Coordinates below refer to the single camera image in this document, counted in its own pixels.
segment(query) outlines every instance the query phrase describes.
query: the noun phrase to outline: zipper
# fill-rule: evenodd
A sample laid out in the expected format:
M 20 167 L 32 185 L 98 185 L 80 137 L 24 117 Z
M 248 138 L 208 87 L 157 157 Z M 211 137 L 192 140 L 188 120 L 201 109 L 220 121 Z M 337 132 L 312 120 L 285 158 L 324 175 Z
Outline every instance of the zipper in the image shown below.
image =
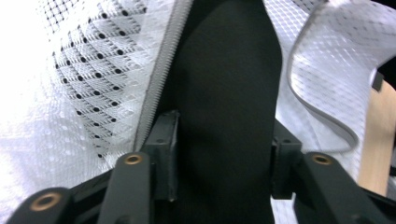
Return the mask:
M 175 56 L 178 41 L 189 16 L 192 1 L 176 0 L 173 6 L 172 14 L 163 36 L 163 43 L 158 54 L 158 59 L 148 84 L 146 99 L 142 106 L 132 151 L 139 151 L 149 136 L 157 105 L 163 92 L 163 86 Z

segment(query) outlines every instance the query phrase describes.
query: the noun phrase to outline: black dot pattern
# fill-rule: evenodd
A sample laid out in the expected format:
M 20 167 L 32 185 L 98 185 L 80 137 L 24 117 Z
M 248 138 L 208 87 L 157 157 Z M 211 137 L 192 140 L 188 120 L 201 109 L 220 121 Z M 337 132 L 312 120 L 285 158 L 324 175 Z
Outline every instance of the black dot pattern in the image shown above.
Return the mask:
M 98 157 L 103 158 L 111 144 L 128 141 L 123 132 L 131 126 L 122 121 L 134 111 L 122 106 L 124 90 L 139 79 L 133 73 L 143 67 L 141 60 L 131 55 L 150 57 L 147 47 L 136 43 L 147 13 L 146 1 L 131 0 L 126 5 L 98 1 L 95 10 L 84 0 L 39 1 L 49 41 L 60 43 L 52 53 L 60 88 L 66 90 Z M 76 12 L 79 21 L 71 24 Z

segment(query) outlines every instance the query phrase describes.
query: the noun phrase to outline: black fabric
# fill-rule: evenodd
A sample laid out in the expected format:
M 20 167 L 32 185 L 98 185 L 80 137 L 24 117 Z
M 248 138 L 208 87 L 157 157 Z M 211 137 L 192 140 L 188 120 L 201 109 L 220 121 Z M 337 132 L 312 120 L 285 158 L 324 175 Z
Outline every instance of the black fabric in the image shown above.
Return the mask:
M 195 1 L 159 107 L 181 114 L 179 198 L 157 203 L 156 223 L 274 222 L 269 168 L 281 61 L 261 0 Z

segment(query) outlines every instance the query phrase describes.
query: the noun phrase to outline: perforated fabric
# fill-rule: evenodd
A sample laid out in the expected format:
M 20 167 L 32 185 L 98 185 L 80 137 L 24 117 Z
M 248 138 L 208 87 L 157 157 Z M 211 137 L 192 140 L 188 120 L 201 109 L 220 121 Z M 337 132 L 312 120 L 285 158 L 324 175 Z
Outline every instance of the perforated fabric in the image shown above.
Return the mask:
M 38 190 L 71 188 L 139 149 L 182 26 L 167 31 L 183 23 L 190 2 L 29 4 L 26 11 L 36 7 L 41 17 L 26 14 L 41 48 L 33 55 L 38 61 L 30 75 L 23 74 L 28 79 L 8 83 L 19 96 L 12 99 L 13 106 L 2 108 L 0 223 Z M 44 29 L 37 21 L 44 22 Z M 34 70 L 42 64 L 45 68 Z
M 376 68 L 396 54 L 396 12 L 371 1 L 264 1 L 283 53 L 276 118 L 358 177 Z M 276 223 L 296 223 L 272 201 Z

